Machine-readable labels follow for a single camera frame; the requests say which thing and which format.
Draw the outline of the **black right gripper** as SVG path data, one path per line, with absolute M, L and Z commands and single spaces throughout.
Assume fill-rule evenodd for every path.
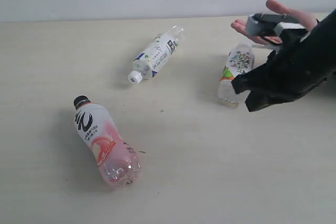
M 284 44 L 267 63 L 232 81 L 236 94 L 249 90 L 249 112 L 295 101 L 335 75 L 335 29 L 315 28 Z

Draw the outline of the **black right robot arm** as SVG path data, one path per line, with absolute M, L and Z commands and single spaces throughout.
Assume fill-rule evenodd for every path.
M 261 66 L 232 81 L 236 94 L 249 91 L 250 112 L 298 100 L 335 74 L 335 12 L 311 31 L 290 15 L 252 14 L 246 31 L 262 39 L 279 37 Z

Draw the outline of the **person's open hand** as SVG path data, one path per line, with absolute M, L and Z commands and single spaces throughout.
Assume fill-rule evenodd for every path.
M 265 5 L 272 12 L 282 15 L 286 14 L 296 18 L 300 22 L 300 24 L 305 27 L 307 31 L 312 30 L 318 24 L 318 20 L 311 13 L 287 7 L 276 0 L 267 0 L 265 2 Z M 245 31 L 246 22 L 240 19 L 237 19 L 234 22 L 232 22 L 230 26 L 238 33 L 244 35 L 251 41 L 260 45 L 267 45 L 269 44 L 270 41 L 272 41 L 272 43 L 275 44 L 282 43 L 281 39 L 278 37 L 267 37 L 267 39 L 264 40 L 261 37 L 249 35 Z

